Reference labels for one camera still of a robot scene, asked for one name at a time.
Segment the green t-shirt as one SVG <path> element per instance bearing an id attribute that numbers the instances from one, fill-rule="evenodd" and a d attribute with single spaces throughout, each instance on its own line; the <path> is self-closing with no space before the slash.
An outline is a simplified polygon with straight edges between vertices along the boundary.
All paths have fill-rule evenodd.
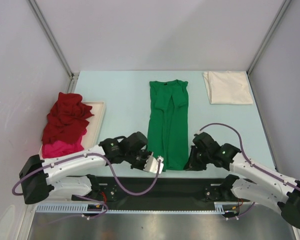
<path id="1" fill-rule="evenodd" d="M 182 171 L 189 158 L 188 82 L 151 81 L 148 149 L 163 157 L 163 170 Z"/>

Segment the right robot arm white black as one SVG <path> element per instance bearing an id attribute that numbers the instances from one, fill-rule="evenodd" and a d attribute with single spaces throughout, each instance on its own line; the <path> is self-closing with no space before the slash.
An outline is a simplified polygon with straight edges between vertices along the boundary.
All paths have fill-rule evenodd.
<path id="1" fill-rule="evenodd" d="M 248 158 L 242 149 L 229 143 L 219 145 L 208 133 L 195 134 L 185 167 L 202 171 L 208 164 L 230 172 L 221 184 L 220 194 L 263 205 L 278 213 L 291 226 L 300 229 L 300 179 L 286 176 Z"/>

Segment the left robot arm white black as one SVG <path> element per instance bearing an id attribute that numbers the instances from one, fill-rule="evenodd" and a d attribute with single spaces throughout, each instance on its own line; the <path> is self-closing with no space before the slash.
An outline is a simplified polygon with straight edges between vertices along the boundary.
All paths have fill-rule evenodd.
<path id="1" fill-rule="evenodd" d="M 128 137 L 107 138 L 89 149 L 65 156 L 33 155 L 19 173 L 20 195 L 26 205 L 48 197 L 104 201 L 107 196 L 93 169 L 127 162 L 133 169 L 148 172 L 152 155 L 146 136 L 139 131 Z"/>

